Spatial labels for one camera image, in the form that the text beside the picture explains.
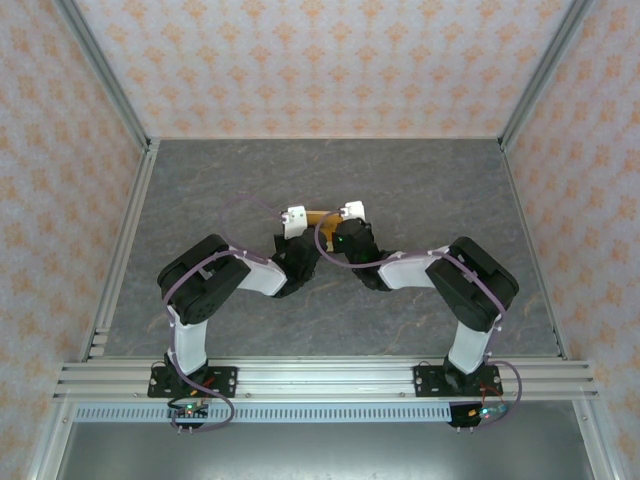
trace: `enclosure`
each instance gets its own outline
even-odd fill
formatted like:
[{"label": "enclosure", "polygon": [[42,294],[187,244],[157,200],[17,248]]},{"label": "enclosure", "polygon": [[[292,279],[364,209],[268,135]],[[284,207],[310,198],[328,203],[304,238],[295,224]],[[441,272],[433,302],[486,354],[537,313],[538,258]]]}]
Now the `enclosure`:
[{"label": "enclosure", "polygon": [[[639,5],[27,0],[0,21],[3,473],[638,478]],[[320,258],[211,317],[237,416],[176,436],[147,398],[160,271],[210,234],[270,257],[279,212],[350,201],[383,249],[468,236],[517,279],[491,343],[513,415],[442,425],[460,399],[412,373],[450,351],[442,298]]]}]

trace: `wire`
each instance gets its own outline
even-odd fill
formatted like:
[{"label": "wire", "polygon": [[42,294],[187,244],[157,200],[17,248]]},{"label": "wire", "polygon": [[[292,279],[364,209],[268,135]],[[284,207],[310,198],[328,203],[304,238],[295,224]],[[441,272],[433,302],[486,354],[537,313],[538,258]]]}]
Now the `wire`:
[{"label": "wire", "polygon": [[[340,210],[333,210],[331,212],[326,213],[318,221],[318,223],[316,225],[316,228],[314,230],[314,236],[313,237],[314,237],[314,242],[316,244],[316,248],[318,249],[318,252],[320,252],[320,255],[322,255],[324,258],[329,260],[329,262],[333,263],[334,265],[338,265],[340,267],[356,269],[356,268],[380,267],[382,265],[386,265],[387,263],[395,262],[395,261],[400,260],[400,258],[404,258],[404,257],[408,257],[408,256],[416,256],[416,255],[427,254],[429,256],[435,255],[435,256],[444,258],[445,260],[451,262],[456,267],[458,267],[462,272],[464,272],[467,275],[467,278],[469,278],[469,280],[471,280],[473,283],[475,283],[478,286],[478,288],[480,288],[480,290],[487,296],[487,298],[489,298],[489,300],[491,300],[491,303],[493,303],[496,306],[496,308],[500,312],[500,315],[494,321],[494,328],[495,328],[495,326],[498,325],[499,322],[504,321],[504,318],[506,317],[507,312],[506,312],[504,306],[502,305],[502,303],[500,303],[500,300],[498,300],[498,298],[493,294],[493,292],[491,292],[491,290],[489,290],[489,288],[480,279],[478,279],[477,274],[472,272],[469,268],[467,268],[466,265],[464,265],[462,262],[460,262],[457,258],[453,257],[452,255],[449,255],[448,253],[440,252],[438,250],[426,250],[426,251],[425,250],[419,250],[419,251],[415,251],[415,252],[404,253],[400,257],[389,257],[389,258],[386,258],[384,260],[379,260],[377,262],[356,263],[356,264],[341,262],[341,261],[336,260],[335,258],[331,257],[327,252],[325,252],[322,249],[322,247],[320,245],[320,229],[321,229],[322,225],[324,224],[324,222],[331,215],[340,214],[340,213],[341,213]],[[486,358],[488,358],[489,355],[485,352],[484,356],[485,356],[485,359],[486,359]],[[487,365],[504,365],[506,367],[509,367],[513,371],[515,376],[516,376],[516,380],[518,382],[518,393],[517,393],[516,400],[515,400],[513,406],[511,408],[507,409],[507,411],[505,412],[504,415],[502,415],[500,418],[498,418],[497,420],[495,420],[495,421],[493,421],[493,422],[491,422],[491,423],[489,423],[487,425],[480,425],[478,427],[475,427],[476,429],[478,429],[478,428],[486,428],[486,427],[488,427],[490,425],[493,425],[498,420],[502,420],[502,419],[506,418],[517,407],[517,405],[520,403],[520,400],[522,398],[522,378],[520,377],[520,373],[518,372],[518,370],[516,369],[516,367],[514,365],[512,365],[511,363],[506,362],[504,360],[496,360],[496,361],[491,362],[491,363],[487,362]],[[483,392],[483,404],[484,404],[485,396],[486,396],[486,391]]]},{"label": "wire", "polygon": [[478,429],[489,428],[489,427],[495,425],[496,423],[498,423],[500,420],[504,420],[509,415],[511,415],[513,410],[516,409],[516,407],[520,404],[520,400],[522,399],[522,377],[520,376],[520,372],[518,372],[518,369],[513,364],[511,364],[511,363],[509,363],[509,362],[507,362],[505,360],[494,360],[491,363],[487,363],[487,365],[504,365],[505,367],[510,368],[513,371],[513,374],[516,376],[516,382],[518,383],[518,392],[516,394],[516,399],[514,400],[513,405],[511,405],[511,408],[507,409],[507,411],[504,413],[504,415],[502,415],[501,417],[497,418],[496,420],[494,420],[491,423],[487,423],[485,425],[478,425],[477,427],[474,427],[474,431],[478,430]]},{"label": "wire", "polygon": [[[236,414],[236,409],[235,406],[233,405],[233,403],[231,403],[231,400],[229,400],[226,396],[222,395],[219,392],[216,392],[214,390],[211,390],[209,388],[206,388],[203,385],[198,385],[196,382],[194,382],[193,380],[191,380],[182,370],[182,368],[180,367],[180,363],[178,362],[178,354],[176,352],[176,338],[175,338],[175,329],[176,329],[176,320],[173,317],[173,315],[171,314],[171,310],[169,310],[169,302],[171,301],[171,297],[173,296],[173,294],[182,286],[184,285],[184,283],[189,280],[189,278],[191,278],[193,275],[195,275],[201,268],[203,268],[205,265],[208,265],[209,263],[222,258],[222,257],[226,257],[228,255],[234,255],[237,257],[246,257],[247,256],[247,252],[238,252],[238,251],[234,251],[234,250],[225,250],[222,252],[216,252],[213,255],[205,258],[204,260],[202,260],[201,262],[199,262],[196,266],[194,266],[193,268],[191,268],[187,273],[185,273],[182,277],[180,277],[178,279],[178,281],[176,283],[173,284],[173,286],[169,289],[169,291],[166,293],[166,295],[164,296],[164,298],[162,299],[162,302],[164,303],[164,306],[167,310],[167,314],[169,315],[170,321],[169,321],[169,326],[170,326],[170,331],[171,331],[171,337],[169,340],[169,356],[171,358],[171,361],[173,363],[173,366],[176,369],[176,372],[178,373],[178,376],[182,379],[182,381],[184,381],[187,385],[193,387],[196,390],[199,390],[203,393],[206,393],[208,395],[211,395],[212,397],[215,398],[219,398],[220,400],[222,400],[223,402],[225,402],[228,406],[229,406],[229,416],[223,420],[222,422],[216,423],[214,425],[208,425],[206,427],[201,427],[198,428],[196,430],[190,428],[189,432],[190,433],[204,433],[204,432],[210,432],[212,430],[218,430],[226,425],[228,425],[231,420],[233,420],[233,417],[235,417]],[[180,433],[182,431],[182,427],[178,425],[176,417],[181,414],[182,412],[184,412],[186,409],[182,408],[180,410],[175,410],[172,417],[171,417],[171,426],[176,429],[178,431],[178,433]]]},{"label": "wire", "polygon": [[387,263],[396,262],[396,261],[400,260],[401,258],[414,257],[414,256],[417,256],[417,255],[425,255],[426,254],[426,255],[429,255],[429,256],[435,255],[437,257],[442,257],[445,260],[448,260],[449,262],[453,263],[460,270],[462,270],[467,275],[467,277],[473,283],[475,283],[478,286],[478,288],[480,288],[480,290],[482,290],[482,292],[487,296],[487,298],[489,298],[489,300],[491,300],[491,303],[493,303],[496,306],[496,308],[500,312],[500,315],[498,316],[498,318],[494,322],[494,325],[497,325],[498,322],[502,321],[504,319],[504,317],[506,316],[507,312],[504,309],[504,306],[502,305],[502,303],[500,303],[500,300],[498,300],[498,298],[493,294],[493,292],[491,292],[491,290],[489,290],[489,288],[480,279],[478,279],[478,275],[475,274],[474,272],[472,272],[469,268],[467,268],[467,266],[464,265],[457,258],[455,258],[455,257],[453,257],[453,256],[451,256],[451,255],[449,255],[448,253],[445,253],[445,252],[440,252],[438,250],[416,250],[414,252],[403,253],[402,256],[400,256],[400,257],[388,257],[388,258],[386,258],[384,260],[378,260],[376,262],[369,262],[369,263],[347,263],[347,262],[341,262],[340,260],[336,260],[335,258],[333,258],[331,255],[329,255],[327,252],[325,252],[322,249],[322,246],[320,245],[320,229],[322,228],[322,225],[324,224],[324,222],[326,222],[326,220],[331,215],[335,215],[335,214],[339,214],[339,213],[340,213],[340,210],[332,210],[331,212],[326,213],[318,221],[318,223],[316,224],[316,228],[314,230],[314,235],[313,235],[313,239],[314,239],[314,242],[316,244],[316,248],[318,249],[318,252],[320,252],[320,255],[322,255],[324,258],[329,260],[334,265],[338,265],[338,266],[344,267],[344,268],[351,268],[351,269],[355,269],[355,268],[372,268],[372,267],[380,267],[382,265],[386,265]]}]

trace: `patterned wallpaper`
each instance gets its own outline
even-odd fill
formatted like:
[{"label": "patterned wallpaper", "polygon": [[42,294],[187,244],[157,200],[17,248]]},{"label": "patterned wallpaper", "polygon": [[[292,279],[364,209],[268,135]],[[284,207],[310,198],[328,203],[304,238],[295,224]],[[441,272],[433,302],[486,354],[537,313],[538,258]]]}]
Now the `patterned wallpaper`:
[{"label": "patterned wallpaper", "polygon": [[570,0],[80,0],[150,136],[497,137]]},{"label": "patterned wallpaper", "polygon": [[51,0],[0,3],[0,477],[77,360],[139,151]]},{"label": "patterned wallpaper", "polygon": [[640,4],[600,0],[509,152],[554,310],[640,478]]}]

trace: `gray panel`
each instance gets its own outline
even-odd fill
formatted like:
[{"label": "gray panel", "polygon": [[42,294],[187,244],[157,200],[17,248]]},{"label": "gray panel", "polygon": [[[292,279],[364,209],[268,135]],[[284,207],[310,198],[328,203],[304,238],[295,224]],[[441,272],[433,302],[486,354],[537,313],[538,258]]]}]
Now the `gray panel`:
[{"label": "gray panel", "polygon": [[60,480],[588,480],[571,403],[527,403],[501,425],[76,424]]},{"label": "gray panel", "polygon": [[[439,247],[474,238],[521,291],[494,353],[557,355],[500,150],[490,140],[162,141],[118,300],[106,355],[161,355],[167,318],[155,279],[175,257],[220,232],[217,211],[239,193],[282,209],[362,200],[381,248]],[[247,203],[228,231],[264,254],[277,220]],[[284,299],[237,291],[209,322],[210,355],[444,355],[456,321],[435,291],[367,290],[321,261]]]}]

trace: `purple cable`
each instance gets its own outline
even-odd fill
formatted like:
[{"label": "purple cable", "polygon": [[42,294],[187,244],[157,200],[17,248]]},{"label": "purple cable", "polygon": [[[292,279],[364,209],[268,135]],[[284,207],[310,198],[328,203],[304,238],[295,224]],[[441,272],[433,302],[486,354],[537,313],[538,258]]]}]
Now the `purple cable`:
[{"label": "purple cable", "polygon": [[[200,427],[198,429],[189,429],[190,433],[204,433],[204,432],[210,432],[212,430],[218,430],[219,428],[222,428],[226,425],[228,425],[231,420],[233,420],[233,417],[235,417],[236,414],[236,409],[233,406],[233,403],[231,403],[231,400],[229,400],[227,397],[225,397],[224,395],[222,395],[219,392],[215,392],[209,388],[206,388],[203,385],[198,385],[196,382],[194,382],[193,380],[191,380],[183,371],[182,368],[180,368],[180,364],[178,363],[178,354],[176,353],[176,338],[175,338],[175,329],[176,329],[176,320],[173,317],[173,315],[171,314],[171,311],[169,310],[169,301],[171,300],[171,297],[173,296],[174,293],[176,293],[176,291],[182,286],[184,285],[184,283],[189,280],[189,278],[191,278],[193,275],[195,275],[201,268],[203,268],[205,265],[208,265],[209,263],[222,258],[222,257],[226,257],[229,255],[238,255],[238,256],[246,256],[247,258],[249,258],[246,254],[246,252],[244,252],[244,255],[242,255],[243,252],[236,252],[234,250],[225,250],[222,252],[217,252],[214,253],[213,255],[205,258],[204,260],[202,260],[200,263],[198,263],[195,267],[191,268],[187,273],[185,273],[182,277],[180,277],[178,279],[178,281],[176,283],[173,284],[173,286],[169,289],[169,291],[167,292],[167,294],[164,296],[164,298],[162,299],[162,302],[167,310],[167,314],[169,315],[171,321],[169,322],[169,326],[171,327],[171,338],[169,340],[169,350],[171,352],[171,360],[173,362],[173,366],[176,368],[176,372],[178,372],[178,376],[189,386],[193,387],[196,390],[199,390],[201,392],[204,392],[208,395],[211,395],[212,397],[215,398],[219,398],[220,400],[222,400],[223,402],[225,402],[227,405],[229,405],[229,409],[231,410],[229,412],[229,416],[223,420],[220,423],[216,423],[215,425],[210,425],[207,427]],[[251,260],[262,260],[263,262],[266,262],[266,260],[261,259],[260,257],[257,258],[251,258]],[[184,412],[185,409],[182,408],[180,410],[176,410],[176,412],[173,414],[172,418],[171,418],[171,426],[173,428],[175,428],[176,430],[178,430],[178,433],[180,433],[180,431],[182,430],[182,427],[180,425],[178,425],[177,421],[176,421],[176,416],[179,413]]]},{"label": "purple cable", "polygon": [[511,405],[511,408],[507,408],[507,411],[504,412],[504,415],[491,423],[478,425],[477,427],[474,427],[474,430],[484,430],[495,425],[500,420],[504,420],[509,415],[511,415],[511,412],[520,404],[520,400],[522,399],[522,377],[520,376],[520,372],[518,372],[518,369],[512,363],[506,362],[504,360],[495,360],[491,363],[487,363],[487,365],[504,365],[505,367],[509,367],[513,371],[513,374],[516,376],[516,382],[518,382],[518,393],[516,394],[516,399],[513,401],[513,405]]},{"label": "purple cable", "polygon": [[[400,258],[404,258],[407,256],[415,256],[415,255],[424,255],[425,253],[427,255],[435,255],[437,257],[441,257],[444,258],[445,260],[453,263],[456,267],[458,267],[462,272],[464,272],[467,277],[473,282],[475,283],[478,288],[480,288],[480,290],[482,290],[482,292],[487,296],[487,298],[489,298],[489,300],[491,300],[491,302],[496,306],[496,308],[498,309],[498,311],[500,312],[500,318],[498,320],[496,320],[494,322],[494,326],[498,325],[499,323],[501,323],[502,321],[504,321],[504,317],[506,316],[507,312],[504,308],[504,306],[502,305],[502,303],[500,303],[500,300],[498,300],[498,298],[491,292],[491,290],[489,290],[489,288],[481,281],[478,279],[477,275],[472,272],[469,268],[467,268],[466,265],[464,265],[461,261],[459,261],[457,258],[453,257],[452,255],[449,255],[448,253],[444,253],[444,252],[440,252],[438,250],[418,250],[415,252],[410,252],[410,253],[405,253],[402,255],[402,257],[389,257],[386,258],[385,260],[379,260],[377,262],[369,262],[369,263],[347,263],[347,262],[341,262],[340,260],[336,260],[335,258],[333,258],[331,255],[329,255],[327,252],[325,252],[322,247],[320,246],[320,228],[322,227],[322,225],[324,224],[324,222],[327,220],[327,218],[329,218],[331,215],[335,215],[335,214],[339,214],[340,210],[333,210],[331,212],[328,212],[327,214],[325,214],[320,221],[318,222],[318,224],[316,225],[316,228],[314,230],[314,241],[316,244],[316,248],[318,249],[318,251],[320,252],[320,255],[322,255],[324,258],[326,258],[327,260],[329,260],[329,262],[338,265],[340,267],[344,267],[344,268],[371,268],[371,267],[379,267],[381,265],[386,265],[387,263],[391,263],[394,262],[396,260],[399,260]],[[513,403],[513,406],[508,409],[505,414],[500,417],[498,420],[502,420],[504,418],[507,417],[507,415],[509,415],[511,413],[511,411],[520,403],[520,399],[522,398],[522,378],[520,377],[520,373],[518,372],[518,370],[516,369],[516,367],[514,365],[512,365],[509,362],[505,362],[504,360],[496,360],[495,362],[491,362],[488,363],[487,365],[504,365],[509,367],[511,370],[513,370],[513,373],[516,376],[516,380],[518,382],[518,394],[517,397]],[[483,425],[481,426],[482,428],[487,428],[490,425],[493,425],[494,423],[496,423],[498,420],[496,420],[495,422],[491,422],[487,425]]]},{"label": "purple cable", "polygon": [[333,210],[333,211],[328,212],[327,214],[325,214],[320,219],[318,224],[316,225],[316,228],[314,230],[314,236],[313,236],[313,239],[314,239],[315,244],[316,244],[316,248],[318,249],[320,254],[324,258],[329,260],[331,263],[333,263],[335,265],[338,265],[340,267],[344,267],[344,268],[371,268],[371,267],[379,267],[381,265],[386,265],[387,263],[395,262],[396,260],[399,260],[400,258],[413,257],[413,256],[416,256],[416,255],[424,255],[425,253],[427,255],[435,255],[437,257],[442,257],[442,258],[448,260],[449,262],[453,263],[456,267],[458,267],[460,270],[462,270],[464,273],[466,273],[468,278],[473,283],[475,283],[478,286],[478,288],[480,288],[480,290],[482,290],[482,292],[496,306],[496,308],[500,312],[500,319],[496,320],[496,322],[494,322],[495,324],[497,324],[499,321],[502,321],[502,319],[507,314],[507,312],[505,311],[504,307],[502,306],[502,303],[500,303],[500,300],[498,300],[498,298],[491,292],[491,290],[489,290],[489,288],[482,281],[480,281],[478,279],[477,275],[474,272],[472,272],[469,268],[467,268],[457,258],[449,255],[448,253],[439,252],[437,250],[418,250],[418,251],[415,251],[415,252],[404,253],[402,255],[402,257],[389,257],[389,258],[386,258],[385,260],[378,260],[377,262],[369,262],[369,263],[347,263],[347,262],[341,262],[340,260],[336,260],[335,258],[333,258],[331,255],[329,255],[327,252],[325,252],[322,249],[322,247],[320,246],[320,237],[319,237],[320,228],[322,227],[324,222],[327,220],[327,218],[329,218],[331,215],[335,215],[336,213],[340,213],[340,210]]}]

